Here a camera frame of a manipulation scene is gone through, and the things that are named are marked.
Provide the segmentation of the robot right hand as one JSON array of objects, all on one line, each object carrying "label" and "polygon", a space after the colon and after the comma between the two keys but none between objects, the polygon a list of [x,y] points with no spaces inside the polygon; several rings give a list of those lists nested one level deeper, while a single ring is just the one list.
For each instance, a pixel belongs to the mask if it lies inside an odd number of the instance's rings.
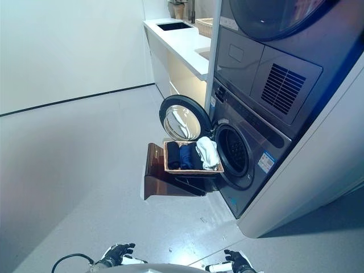
[{"label": "robot right hand", "polygon": [[231,262],[233,272],[245,272],[253,270],[251,263],[239,251],[225,249],[224,253],[226,261]]}]

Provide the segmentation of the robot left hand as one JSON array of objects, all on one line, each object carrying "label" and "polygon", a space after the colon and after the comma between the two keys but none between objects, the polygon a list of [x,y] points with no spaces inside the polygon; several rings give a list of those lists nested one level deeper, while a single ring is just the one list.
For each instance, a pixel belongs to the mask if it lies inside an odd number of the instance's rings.
[{"label": "robot left hand", "polygon": [[115,267],[122,264],[123,256],[126,254],[132,254],[134,251],[135,244],[116,244],[112,246],[102,258],[98,261],[106,267]]}]

